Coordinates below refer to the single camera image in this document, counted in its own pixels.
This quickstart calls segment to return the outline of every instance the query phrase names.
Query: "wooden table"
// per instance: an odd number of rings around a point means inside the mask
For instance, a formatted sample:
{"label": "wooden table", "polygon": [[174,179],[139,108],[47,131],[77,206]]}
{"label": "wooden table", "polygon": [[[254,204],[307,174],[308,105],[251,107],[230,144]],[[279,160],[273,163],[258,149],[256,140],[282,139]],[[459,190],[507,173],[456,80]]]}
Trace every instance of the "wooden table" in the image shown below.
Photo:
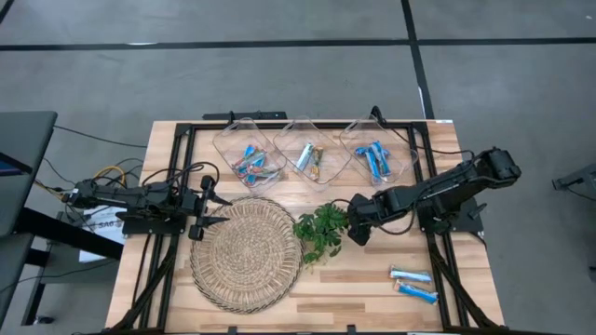
{"label": "wooden table", "polygon": [[[195,123],[199,122],[218,123],[219,121],[196,121]],[[459,150],[453,123],[436,121],[427,123],[433,149]],[[175,127],[176,122],[173,121],[154,123],[142,168],[142,179],[154,171],[168,167]],[[340,130],[324,131],[339,143]],[[231,200],[247,195],[249,191],[238,181],[211,144],[217,132],[219,131],[198,131],[192,161],[211,161],[220,168],[222,177],[216,188],[219,196]],[[273,139],[277,130],[267,130],[264,133]],[[421,150],[419,154],[425,178],[427,178],[424,152]],[[439,172],[453,168],[462,159],[459,154],[435,154],[434,158]],[[183,150],[178,163],[181,167]],[[212,170],[206,168],[204,173],[212,173]],[[312,212],[318,205],[334,198],[349,199],[354,193],[370,195],[375,191],[368,186],[368,181],[350,168],[342,172],[338,180],[322,193],[313,193],[292,172],[287,175],[288,178],[285,181],[276,184],[264,196],[279,202],[295,218],[302,213]],[[199,189],[202,176],[200,172],[192,174],[189,186]],[[405,173],[400,179],[400,184],[414,183],[415,178],[411,171]],[[387,224],[386,228],[398,230],[406,226],[409,220],[410,217],[407,216]],[[145,237],[146,235],[135,235],[126,242],[106,327],[119,321],[130,307]],[[452,234],[452,237],[462,284],[480,308],[494,322],[502,324],[503,317],[484,246],[470,234]],[[439,309],[436,305],[397,294],[393,290],[392,281],[387,278],[390,264],[397,264],[405,269],[430,272],[427,241],[418,229],[417,223],[408,234],[402,236],[373,230],[371,240],[364,248],[344,236],[343,250],[337,257],[325,264],[315,265],[312,272],[303,271],[288,297],[254,315],[230,314],[219,310],[203,298],[193,283],[189,261],[190,246],[191,241],[186,234],[183,234],[175,264],[167,332],[224,332],[229,326],[238,326],[238,331],[254,332],[345,331],[346,325],[349,324],[356,325],[358,331],[441,329]],[[148,252],[147,260],[151,257],[151,247],[148,248]],[[144,286],[148,267],[149,261],[146,261],[140,291]],[[446,282],[445,288],[452,323],[457,324],[453,292]],[[152,303],[150,326],[156,324],[160,293],[161,288],[157,288]]]}

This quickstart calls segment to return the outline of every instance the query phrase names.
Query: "round wicker mat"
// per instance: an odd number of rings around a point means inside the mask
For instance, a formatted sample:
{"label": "round wicker mat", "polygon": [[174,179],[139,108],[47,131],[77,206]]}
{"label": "round wicker mat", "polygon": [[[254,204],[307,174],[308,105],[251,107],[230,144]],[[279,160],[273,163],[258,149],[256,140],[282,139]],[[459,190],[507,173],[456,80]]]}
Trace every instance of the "round wicker mat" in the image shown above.
{"label": "round wicker mat", "polygon": [[304,246],[294,236],[294,220],[279,204],[244,197],[211,215],[229,218],[193,242],[191,268],[203,295],[238,314],[262,311],[284,297],[302,265]]}

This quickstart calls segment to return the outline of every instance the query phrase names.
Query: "gray floor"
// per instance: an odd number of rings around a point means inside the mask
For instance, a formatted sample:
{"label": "gray floor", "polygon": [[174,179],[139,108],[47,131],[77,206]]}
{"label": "gray floor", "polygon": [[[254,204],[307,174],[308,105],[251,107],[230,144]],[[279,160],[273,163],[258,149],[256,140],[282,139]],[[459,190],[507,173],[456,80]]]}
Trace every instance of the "gray floor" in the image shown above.
{"label": "gray floor", "polygon": [[[589,0],[411,2],[420,38],[596,36]],[[403,22],[389,0],[16,0],[0,44],[403,38]],[[593,333],[596,207],[550,180],[596,160],[596,45],[422,47],[422,56],[435,114],[455,121],[462,147],[508,149],[523,171],[515,187],[479,196],[508,325]],[[116,141],[145,143],[154,120],[229,110],[358,117],[377,104],[388,117],[422,117],[408,47],[4,52],[0,74],[0,110],[54,110],[60,125]],[[60,131],[47,150],[71,180],[143,155]],[[45,165],[38,177],[61,184]],[[28,205],[61,208],[37,189]],[[20,328],[23,283],[0,333],[97,331],[113,284],[50,286],[41,312],[57,322]]]}

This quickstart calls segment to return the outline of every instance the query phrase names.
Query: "clear plastic bowl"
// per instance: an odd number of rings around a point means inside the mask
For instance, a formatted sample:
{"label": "clear plastic bowl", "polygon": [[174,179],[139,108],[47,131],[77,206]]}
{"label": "clear plastic bowl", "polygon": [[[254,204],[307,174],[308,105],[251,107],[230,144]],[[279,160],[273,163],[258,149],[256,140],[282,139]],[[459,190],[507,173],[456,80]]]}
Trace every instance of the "clear plastic bowl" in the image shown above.
{"label": "clear plastic bowl", "polygon": [[[307,117],[290,121],[275,138],[273,143],[291,163],[292,170],[315,191],[325,190],[350,162],[351,155],[340,144],[328,138]],[[299,169],[298,163],[307,144],[322,149],[318,163],[318,178],[313,172],[314,155]]]}
{"label": "clear plastic bowl", "polygon": [[[277,176],[269,178],[254,178],[252,176],[249,179],[238,173],[234,165],[244,157],[249,145],[266,151],[263,168],[277,170]],[[225,163],[234,171],[240,181],[254,194],[262,193],[284,178],[284,168],[287,164],[286,157],[267,139],[250,118],[235,121],[232,125],[215,135],[213,146],[215,146],[215,149],[220,153]]]}
{"label": "clear plastic bowl", "polygon": [[[384,186],[397,182],[401,175],[410,170],[418,160],[416,151],[411,150],[404,141],[399,141],[395,134],[383,129],[375,119],[360,119],[352,122],[342,131],[339,139],[345,149],[354,157],[354,168],[362,177],[371,181],[373,186]],[[367,148],[375,141],[379,141],[383,149],[388,151],[386,162],[391,173],[381,176],[381,178],[374,177],[366,155],[357,154],[358,148]]]}

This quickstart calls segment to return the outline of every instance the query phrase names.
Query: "artificial plant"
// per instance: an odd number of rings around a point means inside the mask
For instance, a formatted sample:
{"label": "artificial plant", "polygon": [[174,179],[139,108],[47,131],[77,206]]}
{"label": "artificial plant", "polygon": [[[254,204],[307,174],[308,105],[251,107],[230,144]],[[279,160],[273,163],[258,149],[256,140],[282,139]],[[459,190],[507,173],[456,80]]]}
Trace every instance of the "artificial plant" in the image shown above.
{"label": "artificial plant", "polygon": [[301,215],[300,221],[294,224],[293,231],[308,247],[305,263],[318,261],[326,252],[329,252],[329,257],[336,256],[342,250],[342,238],[339,234],[347,229],[347,225],[347,213],[334,204],[318,207],[315,214]]}

